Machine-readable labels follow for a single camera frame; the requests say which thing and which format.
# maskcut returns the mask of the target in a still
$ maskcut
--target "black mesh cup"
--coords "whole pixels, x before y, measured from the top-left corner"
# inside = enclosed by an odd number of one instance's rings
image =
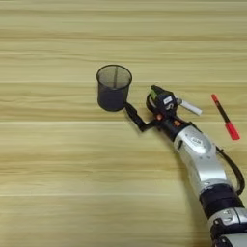
[[[132,81],[130,71],[123,66],[108,65],[97,72],[96,79],[98,82],[97,102],[99,106],[111,112],[122,110]]]

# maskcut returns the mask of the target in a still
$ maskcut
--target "wooden table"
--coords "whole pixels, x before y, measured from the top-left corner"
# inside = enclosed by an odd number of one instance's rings
[[[172,144],[100,109],[96,71],[129,68],[145,120],[153,83],[201,107],[247,178],[246,34],[245,0],[0,0],[1,247],[210,246]]]

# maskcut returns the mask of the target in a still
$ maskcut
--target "red pen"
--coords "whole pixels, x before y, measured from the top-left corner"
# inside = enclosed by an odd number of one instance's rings
[[[215,94],[211,95],[213,101],[215,102],[221,116],[223,117],[225,123],[226,123],[226,129],[228,130],[228,132],[230,133],[231,137],[233,140],[239,140],[240,136],[237,133],[237,130],[235,129],[233,123],[230,121],[230,119],[228,118],[227,113],[224,111],[223,107],[221,106],[217,96]]]

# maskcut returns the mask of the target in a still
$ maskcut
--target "wood grain surface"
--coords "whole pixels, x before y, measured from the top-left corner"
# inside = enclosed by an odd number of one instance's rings
[[[0,0],[0,246],[210,246],[172,144],[98,107],[112,63],[145,120],[153,83],[201,107],[179,113],[247,178],[246,0]]]

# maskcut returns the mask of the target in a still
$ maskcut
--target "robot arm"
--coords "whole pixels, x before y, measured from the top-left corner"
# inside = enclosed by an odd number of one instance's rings
[[[247,210],[216,156],[216,147],[194,126],[182,130],[174,141],[187,167],[217,247],[244,247],[247,243]]]
[[[129,103],[125,104],[128,116],[141,131],[156,126],[173,142],[186,165],[191,185],[208,219],[212,246],[246,247],[247,210],[238,197],[244,188],[239,169],[195,125],[177,116],[178,100],[172,92],[151,86],[147,107],[154,114],[154,120],[150,123],[144,123],[135,108]],[[237,175],[241,185],[237,191],[227,178],[217,152],[223,155]]]

